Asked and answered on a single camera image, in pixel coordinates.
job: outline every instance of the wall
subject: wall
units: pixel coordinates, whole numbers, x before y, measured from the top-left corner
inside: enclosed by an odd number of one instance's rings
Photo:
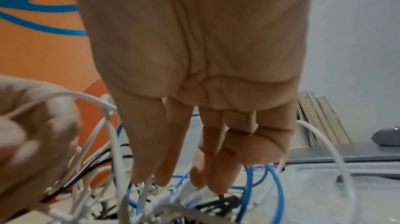
[[[300,90],[325,95],[353,142],[400,125],[400,0],[312,0]]]

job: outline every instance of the human palm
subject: human palm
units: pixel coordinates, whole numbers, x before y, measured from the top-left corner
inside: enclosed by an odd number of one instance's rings
[[[243,165],[288,150],[309,0],[78,2],[130,141],[133,182],[155,173],[168,183],[194,106],[204,125],[197,187],[224,193]]]

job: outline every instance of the tangled cable pile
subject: tangled cable pile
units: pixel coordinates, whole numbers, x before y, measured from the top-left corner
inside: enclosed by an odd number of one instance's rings
[[[133,185],[129,182],[131,168],[126,167],[123,161],[133,157],[131,154],[123,155],[121,152],[121,148],[128,147],[128,144],[119,143],[118,138],[123,130],[120,122],[118,121],[117,130],[111,123],[111,117],[118,113],[110,96],[97,98],[79,92],[64,91],[26,104],[5,116],[12,119],[47,99],[58,96],[72,96],[93,102],[103,108],[104,117],[71,161],[69,171],[49,188],[42,200],[32,205],[30,210],[42,212],[52,217],[54,221],[65,224],[230,224],[233,221],[244,223],[246,211],[258,207],[271,192],[272,187],[266,188],[264,193],[250,204],[252,188],[262,185],[269,173],[278,191],[278,203],[271,223],[278,224],[282,221],[284,196],[278,175],[285,165],[285,159],[278,165],[277,173],[266,165],[264,175],[255,183],[253,168],[247,167],[246,185],[234,186],[225,195],[215,195],[208,188],[198,190],[188,181],[189,173],[174,175],[172,183],[167,188],[157,187],[152,179],[143,184]],[[354,183],[342,158],[329,140],[325,139],[316,128],[304,121],[298,123],[320,137],[337,162],[345,182],[349,206],[342,223],[354,223],[358,201]],[[84,159],[103,127],[107,129],[109,141]],[[93,179],[107,171],[111,171],[110,175],[91,188]],[[113,184],[114,195],[106,196],[106,192]],[[69,213],[47,205],[50,201],[61,198],[71,198],[72,207]]]

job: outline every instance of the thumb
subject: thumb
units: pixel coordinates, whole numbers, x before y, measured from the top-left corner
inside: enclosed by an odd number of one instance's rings
[[[26,138],[25,131],[17,123],[0,117],[0,161],[11,157]]]
[[[165,107],[160,98],[135,95],[113,84],[107,86],[132,150],[131,182],[138,184],[154,174],[167,153]]]

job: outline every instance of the white wall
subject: white wall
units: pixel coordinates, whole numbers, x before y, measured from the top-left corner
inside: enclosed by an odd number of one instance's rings
[[[400,0],[312,0],[300,90],[325,95],[353,142],[400,125]]]

